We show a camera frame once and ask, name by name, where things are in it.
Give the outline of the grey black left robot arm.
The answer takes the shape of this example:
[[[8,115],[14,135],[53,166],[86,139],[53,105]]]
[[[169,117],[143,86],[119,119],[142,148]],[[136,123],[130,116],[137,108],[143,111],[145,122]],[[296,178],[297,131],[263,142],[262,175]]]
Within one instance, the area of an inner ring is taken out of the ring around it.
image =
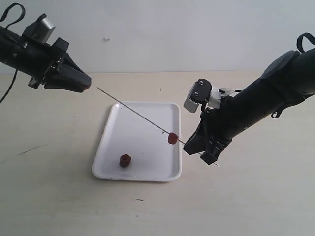
[[[0,28],[0,61],[29,76],[28,86],[82,93],[92,79],[67,53],[69,43],[58,38],[53,45],[41,43],[25,33],[19,36]]]

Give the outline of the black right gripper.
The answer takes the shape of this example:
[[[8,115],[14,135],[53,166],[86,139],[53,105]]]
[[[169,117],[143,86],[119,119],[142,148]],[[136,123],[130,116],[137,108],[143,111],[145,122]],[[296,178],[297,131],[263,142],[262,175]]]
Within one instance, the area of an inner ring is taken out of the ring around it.
[[[203,152],[200,158],[207,164],[215,164],[219,155],[231,143],[236,128],[236,110],[233,97],[226,97],[218,109],[206,108],[201,114],[201,121],[184,144],[184,151],[189,154]]]

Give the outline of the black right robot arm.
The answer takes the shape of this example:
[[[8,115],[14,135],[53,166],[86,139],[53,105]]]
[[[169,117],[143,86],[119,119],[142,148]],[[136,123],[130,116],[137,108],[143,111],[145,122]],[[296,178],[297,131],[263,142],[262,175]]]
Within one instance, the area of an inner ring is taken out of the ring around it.
[[[184,144],[184,151],[211,165],[232,139],[267,116],[278,118],[288,107],[296,106],[315,94],[315,51],[305,51],[304,33],[297,38],[297,49],[273,61],[262,75],[243,90],[216,88],[206,79],[191,87],[184,108],[195,113],[201,109],[201,121]]]

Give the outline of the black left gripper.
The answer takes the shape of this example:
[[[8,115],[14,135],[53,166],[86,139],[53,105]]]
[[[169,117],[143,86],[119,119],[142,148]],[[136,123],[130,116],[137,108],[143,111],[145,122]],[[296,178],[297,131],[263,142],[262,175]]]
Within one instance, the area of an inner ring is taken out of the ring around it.
[[[72,92],[83,92],[84,86],[91,86],[92,79],[82,71],[67,53],[69,43],[58,38],[52,45],[40,43],[28,38],[35,47],[31,53],[35,56],[37,72],[31,75],[28,86],[37,89],[61,89]]]

